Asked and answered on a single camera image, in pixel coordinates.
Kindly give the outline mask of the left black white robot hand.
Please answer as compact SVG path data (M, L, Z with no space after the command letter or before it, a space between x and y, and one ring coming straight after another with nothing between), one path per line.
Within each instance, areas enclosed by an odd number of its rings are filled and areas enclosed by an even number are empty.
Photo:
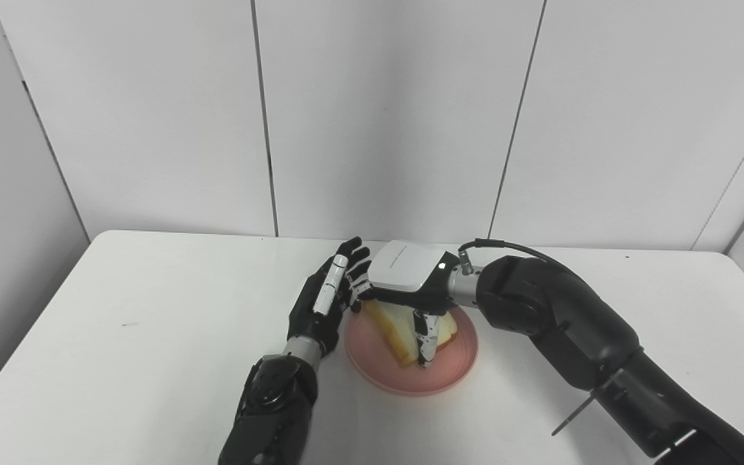
M287 340L316 342L320 358L332 353L346 310L357 313L362 301L374 298L369 267L370 250L360 236L340 244L302 286L289 314Z

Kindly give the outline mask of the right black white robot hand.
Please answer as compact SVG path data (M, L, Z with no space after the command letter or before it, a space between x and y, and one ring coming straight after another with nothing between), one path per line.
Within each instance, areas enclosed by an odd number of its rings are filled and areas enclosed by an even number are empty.
M417 364L430 367L437 353L440 319L457 307L450 282L460 259L442 248L393 240L370 261L368 295L411 309Z

